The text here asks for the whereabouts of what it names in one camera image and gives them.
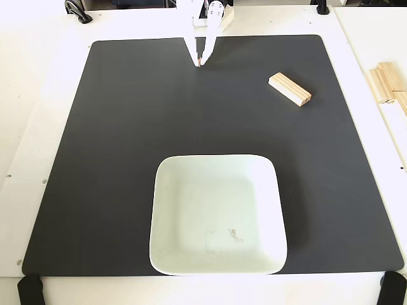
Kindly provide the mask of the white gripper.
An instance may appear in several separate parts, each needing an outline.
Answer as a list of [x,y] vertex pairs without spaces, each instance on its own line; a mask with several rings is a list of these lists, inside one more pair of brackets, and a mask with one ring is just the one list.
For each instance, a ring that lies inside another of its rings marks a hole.
[[[183,37],[195,67],[203,66],[212,55],[224,13],[222,1],[177,0]],[[195,26],[207,26],[205,46],[198,63]]]

